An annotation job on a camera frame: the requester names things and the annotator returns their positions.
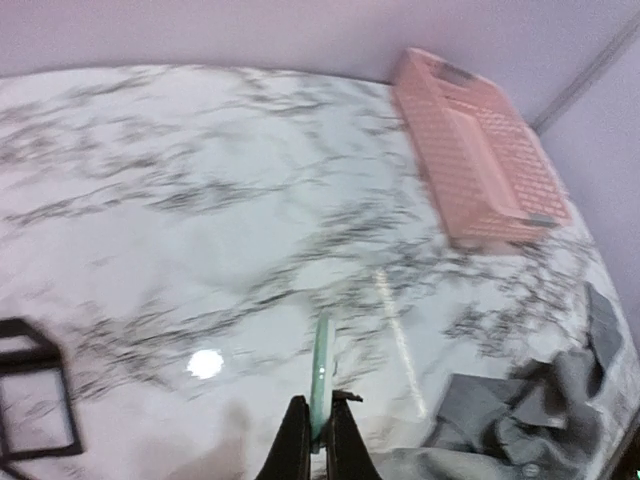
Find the round green orange badge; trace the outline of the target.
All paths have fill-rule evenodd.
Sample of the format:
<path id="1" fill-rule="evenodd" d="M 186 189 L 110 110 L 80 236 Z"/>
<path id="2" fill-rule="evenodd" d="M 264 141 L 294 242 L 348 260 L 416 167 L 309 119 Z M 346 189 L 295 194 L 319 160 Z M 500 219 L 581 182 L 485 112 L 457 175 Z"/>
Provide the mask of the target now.
<path id="1" fill-rule="evenodd" d="M 324 429 L 331 417 L 334 375 L 335 325 L 326 315 L 318 319 L 314 340 L 311 395 L 309 400 L 311 452 L 325 445 Z"/>

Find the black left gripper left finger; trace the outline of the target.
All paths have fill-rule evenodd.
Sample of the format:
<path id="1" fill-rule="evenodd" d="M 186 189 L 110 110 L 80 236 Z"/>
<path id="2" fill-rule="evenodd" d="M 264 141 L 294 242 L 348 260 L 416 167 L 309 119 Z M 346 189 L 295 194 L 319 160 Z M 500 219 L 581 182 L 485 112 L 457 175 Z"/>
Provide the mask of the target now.
<path id="1" fill-rule="evenodd" d="M 310 479 L 311 425 L 309 406 L 293 396 L 256 480 Z"/>

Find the grey button-up shirt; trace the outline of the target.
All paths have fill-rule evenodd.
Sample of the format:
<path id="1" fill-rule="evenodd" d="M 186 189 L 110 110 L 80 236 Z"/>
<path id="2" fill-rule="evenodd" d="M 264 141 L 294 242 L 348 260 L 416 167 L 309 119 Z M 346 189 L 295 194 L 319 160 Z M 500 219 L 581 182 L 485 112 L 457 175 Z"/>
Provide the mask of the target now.
<path id="1" fill-rule="evenodd" d="M 602 434 L 591 401 L 623 337 L 613 305 L 592 284 L 586 342 L 505 379 L 452 375 L 435 426 L 418 448 L 379 464 L 392 479 L 582 479 Z"/>

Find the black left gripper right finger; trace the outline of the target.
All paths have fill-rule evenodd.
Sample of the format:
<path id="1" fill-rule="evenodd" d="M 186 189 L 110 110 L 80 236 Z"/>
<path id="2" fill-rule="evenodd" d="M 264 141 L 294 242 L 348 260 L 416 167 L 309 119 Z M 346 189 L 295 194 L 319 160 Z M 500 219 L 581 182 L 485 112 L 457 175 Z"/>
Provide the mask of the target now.
<path id="1" fill-rule="evenodd" d="M 381 480 L 360 435 L 348 402 L 363 399 L 351 392 L 332 392 L 331 416 L 325 428 L 329 480 Z"/>

